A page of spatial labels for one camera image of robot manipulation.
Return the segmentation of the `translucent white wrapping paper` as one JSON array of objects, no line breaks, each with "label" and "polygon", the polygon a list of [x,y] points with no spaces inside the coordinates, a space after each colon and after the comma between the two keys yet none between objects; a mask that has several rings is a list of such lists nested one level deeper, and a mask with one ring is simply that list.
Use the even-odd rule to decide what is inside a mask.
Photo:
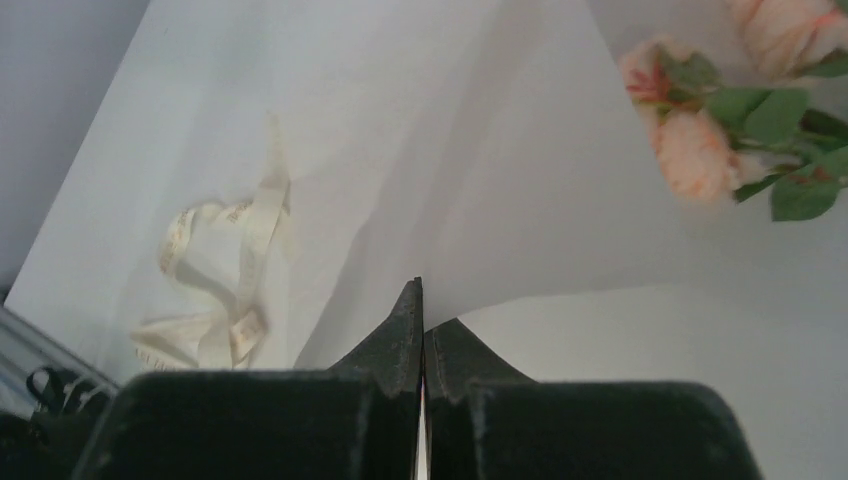
[{"label": "translucent white wrapping paper", "polygon": [[537,379],[715,372],[695,252],[614,56],[721,28],[715,1],[153,1],[7,305],[124,383],[210,304],[166,228],[287,170],[262,369],[324,367],[424,285]]}]

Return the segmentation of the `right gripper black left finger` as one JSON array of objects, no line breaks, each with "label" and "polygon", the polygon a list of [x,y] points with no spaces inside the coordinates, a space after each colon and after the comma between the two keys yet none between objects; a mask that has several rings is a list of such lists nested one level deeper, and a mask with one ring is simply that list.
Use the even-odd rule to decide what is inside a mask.
[{"label": "right gripper black left finger", "polygon": [[148,373],[109,405],[76,479],[413,479],[423,289],[323,370]]}]

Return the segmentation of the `pink fake rose stem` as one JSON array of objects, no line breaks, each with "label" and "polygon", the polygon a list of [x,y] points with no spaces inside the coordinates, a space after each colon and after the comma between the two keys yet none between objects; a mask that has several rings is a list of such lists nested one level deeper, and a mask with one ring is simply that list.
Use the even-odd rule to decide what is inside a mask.
[{"label": "pink fake rose stem", "polygon": [[767,193],[774,222],[822,216],[847,193],[847,122],[797,86],[734,86],[703,53],[668,36],[617,60],[673,194],[741,204]]},{"label": "pink fake rose stem", "polygon": [[725,3],[755,69],[788,81],[847,57],[847,7],[838,1]]}]

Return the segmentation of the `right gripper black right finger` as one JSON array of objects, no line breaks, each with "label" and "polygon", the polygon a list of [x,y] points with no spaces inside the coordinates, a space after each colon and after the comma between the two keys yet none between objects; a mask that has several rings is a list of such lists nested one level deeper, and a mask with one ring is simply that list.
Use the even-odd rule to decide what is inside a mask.
[{"label": "right gripper black right finger", "polygon": [[423,340],[434,479],[758,479],[729,405],[693,382],[539,382],[458,320]]}]

